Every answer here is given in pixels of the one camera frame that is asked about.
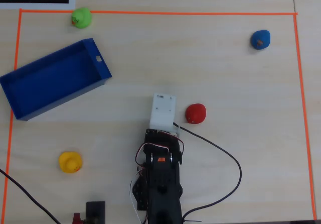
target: cable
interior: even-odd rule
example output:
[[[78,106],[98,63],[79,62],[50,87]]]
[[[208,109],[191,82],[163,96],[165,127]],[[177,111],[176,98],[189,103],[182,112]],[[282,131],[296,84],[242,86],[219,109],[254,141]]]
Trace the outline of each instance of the cable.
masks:
[[[0,172],[8,178],[10,181],[12,181],[17,187],[19,187],[26,195],[27,197],[32,200],[34,204],[36,204],[41,210],[43,210],[56,224],[61,224],[47,209],[45,209],[42,205],[40,205],[39,202],[37,202],[30,194],[27,192],[26,189],[24,189],[18,182],[16,182],[12,177],[10,177],[8,174],[6,174],[3,170],[0,169]]]
[[[142,221],[140,220],[140,218],[139,218],[138,212],[137,212],[137,210],[136,210],[136,208],[135,208],[135,205],[134,205],[134,201],[132,200],[132,197],[131,197],[131,184],[132,184],[133,180],[135,179],[136,175],[137,175],[140,171],[142,171],[142,170],[138,170],[138,171],[136,172],[136,174],[134,175],[133,179],[132,179],[131,182],[130,182],[130,185],[129,185],[129,196],[130,196],[130,199],[131,199],[132,206],[134,207],[134,210],[135,210],[135,212],[136,212],[137,218],[138,218],[140,224],[143,224],[143,223],[146,222],[147,214],[146,214],[146,216],[145,216],[144,222],[142,222]]]
[[[183,146],[183,149],[182,149],[182,155],[183,155],[183,153],[184,153],[184,142],[179,137],[177,137],[175,135],[172,135],[171,133],[165,132],[163,130],[161,130],[160,132],[164,133],[164,134],[167,134],[167,135],[170,135],[170,136],[174,137],[175,139],[179,140],[182,143],[182,146]]]
[[[215,146],[215,147],[218,148],[219,150],[223,151],[225,154],[227,154],[228,156],[230,156],[230,157],[236,162],[236,164],[237,164],[237,166],[239,167],[239,170],[240,170],[239,181],[237,182],[235,188],[234,188],[230,193],[228,193],[228,194],[227,194],[226,196],[224,196],[223,198],[221,198],[221,199],[219,199],[219,200],[217,200],[217,201],[215,201],[215,202],[213,202],[213,203],[211,203],[211,204],[199,206],[199,207],[196,207],[196,208],[194,208],[194,209],[189,210],[189,211],[186,212],[186,213],[183,215],[183,217],[182,217],[183,222],[185,222],[185,221],[186,221],[186,220],[185,220],[185,217],[186,217],[188,214],[192,213],[193,211],[200,210],[200,209],[204,209],[204,208],[207,208],[207,207],[216,205],[216,204],[220,203],[221,201],[225,200],[225,199],[226,199],[227,197],[229,197],[230,195],[232,195],[232,194],[236,191],[236,189],[239,187],[239,185],[240,185],[240,183],[241,183],[241,180],[242,180],[242,168],[241,168],[240,163],[237,161],[237,159],[235,159],[235,157],[234,157],[233,155],[231,155],[229,152],[227,152],[226,150],[222,149],[221,147],[219,147],[218,145],[214,144],[213,142],[205,139],[204,137],[202,137],[202,136],[200,136],[200,135],[197,135],[197,134],[193,133],[192,131],[189,131],[189,130],[183,128],[182,126],[180,126],[180,128],[181,128],[182,130],[186,131],[187,133],[190,133],[191,135],[194,135],[195,137],[200,138],[201,140],[204,140],[204,141],[206,141],[207,143]]]
[[[136,153],[136,156],[135,156],[135,162],[136,162],[136,164],[139,165],[141,168],[145,168],[145,167],[143,167],[141,164],[139,164],[139,163],[137,162],[137,156],[138,156],[138,154],[140,153],[140,151],[142,150],[142,148],[143,148],[145,145],[154,145],[154,146],[157,146],[157,147],[160,147],[160,148],[165,148],[165,149],[167,149],[168,152],[170,151],[170,149],[169,149],[168,147],[164,146],[164,145],[157,145],[157,144],[153,144],[153,143],[143,143],[143,144],[140,146],[140,148],[138,149],[138,151],[137,151],[137,153]]]

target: blue plastic tray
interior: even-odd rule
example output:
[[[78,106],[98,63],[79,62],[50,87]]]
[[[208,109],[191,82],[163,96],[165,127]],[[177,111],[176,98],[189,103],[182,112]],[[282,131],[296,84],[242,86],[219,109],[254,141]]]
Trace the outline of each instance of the blue plastic tray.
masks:
[[[0,77],[18,120],[29,120],[100,85],[111,74],[92,38]]]

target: orange tape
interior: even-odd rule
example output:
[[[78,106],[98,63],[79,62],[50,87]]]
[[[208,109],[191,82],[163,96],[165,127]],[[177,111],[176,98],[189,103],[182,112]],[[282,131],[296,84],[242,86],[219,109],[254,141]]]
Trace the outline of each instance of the orange tape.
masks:
[[[294,34],[295,34],[297,64],[298,64],[298,68],[299,68],[302,108],[303,108],[305,141],[306,141],[306,152],[307,152],[307,164],[308,164],[308,168],[309,168],[312,214],[313,214],[313,219],[316,220],[316,208],[315,208],[315,199],[314,199],[314,184],[313,184],[313,172],[312,172],[311,150],[310,150],[310,140],[309,140],[309,129],[308,129],[308,125],[307,125],[304,86],[303,86],[303,77],[302,77],[302,66],[301,66],[301,57],[300,57],[299,37],[298,37],[298,34],[297,34],[296,15],[293,15],[293,23],[294,23]]]
[[[25,13],[72,13],[71,10],[22,10]],[[297,13],[248,13],[248,12],[137,12],[91,11],[93,14],[174,15],[174,16],[294,16]]]
[[[15,53],[14,70],[17,69],[17,65],[18,65],[18,53],[19,53],[20,31],[21,31],[21,18],[22,18],[22,10],[19,9],[19,18],[18,18],[18,30],[17,30],[17,39],[16,39],[16,53]],[[12,140],[12,129],[13,129],[13,125],[14,125],[14,112],[11,110],[11,112],[10,112],[9,136],[8,136],[8,150],[7,150],[6,174],[9,174],[10,154],[11,154],[11,140]],[[6,203],[7,203],[7,191],[8,191],[8,178],[5,178],[4,198],[3,198],[2,213],[1,213],[1,224],[4,224],[4,223],[5,223]]]
[[[22,13],[72,13],[72,12],[73,11],[70,11],[70,10],[61,11],[61,10],[22,10],[22,9],[19,9],[19,19],[18,19],[18,31],[17,31],[17,40],[16,40],[16,53],[15,53],[14,70],[16,70],[17,66],[18,66],[18,54],[19,54],[19,42],[20,42]],[[91,11],[91,12],[93,14],[174,15],[174,16],[293,16],[295,43],[296,43],[296,54],[297,54],[297,63],[298,63],[298,70],[299,70],[301,98],[302,98],[302,108],[303,108],[303,119],[304,119],[304,128],[305,128],[307,160],[308,160],[308,169],[309,169],[309,181],[310,181],[310,194],[311,194],[312,213],[313,213],[313,219],[314,220],[317,219],[316,208],[315,208],[315,199],[314,199],[313,174],[312,174],[312,164],[311,164],[311,151],[310,151],[310,143],[309,143],[307,116],[306,116],[306,106],[305,106],[305,97],[304,97],[302,67],[301,67],[301,58],[300,58],[299,41],[298,41],[298,33],[297,33],[297,23],[296,23],[297,13],[227,13],[227,12],[222,12],[222,13],[198,13],[198,12],[130,12],[130,11]],[[11,110],[11,112],[10,112],[9,137],[8,137],[8,150],[7,150],[7,164],[6,164],[6,173],[7,174],[9,173],[9,166],[10,166],[10,154],[11,154],[11,145],[12,145],[13,122],[14,122],[14,113]],[[5,223],[7,191],[8,191],[8,179],[5,178],[1,224]]]

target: blue rubber duck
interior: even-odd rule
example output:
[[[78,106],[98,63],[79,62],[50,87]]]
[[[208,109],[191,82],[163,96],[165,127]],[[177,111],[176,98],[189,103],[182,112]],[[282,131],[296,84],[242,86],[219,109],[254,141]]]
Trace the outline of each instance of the blue rubber duck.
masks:
[[[251,37],[251,45],[256,50],[267,48],[271,42],[271,35],[268,30],[254,32]]]

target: wooden table surface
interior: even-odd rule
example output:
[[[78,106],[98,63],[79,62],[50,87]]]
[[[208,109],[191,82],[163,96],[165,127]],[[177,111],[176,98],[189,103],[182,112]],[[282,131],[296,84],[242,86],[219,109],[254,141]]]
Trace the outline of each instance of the wooden table surface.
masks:
[[[318,50],[321,0],[295,0],[312,154],[316,206],[321,200],[321,71]],[[293,0],[77,0],[92,10],[153,12],[293,13]],[[13,70],[18,10],[1,10],[0,75]],[[249,46],[268,29],[271,45]],[[204,223],[313,219],[293,16],[160,16],[94,14],[83,30],[69,13],[23,13],[18,67],[85,38],[94,38],[113,75],[104,86],[28,122],[13,121],[0,91],[0,168],[11,136],[10,175],[61,223],[85,202],[106,201],[106,223],[139,223],[128,189],[134,155],[148,128],[152,95],[177,96],[176,121],[196,102],[206,120],[184,127],[220,145],[240,162],[239,189],[188,219]],[[183,213],[234,188],[235,162],[182,133]],[[83,168],[63,173],[58,157],[83,155]],[[5,181],[0,181],[4,190]],[[2,223],[53,223],[14,184],[0,191]]]

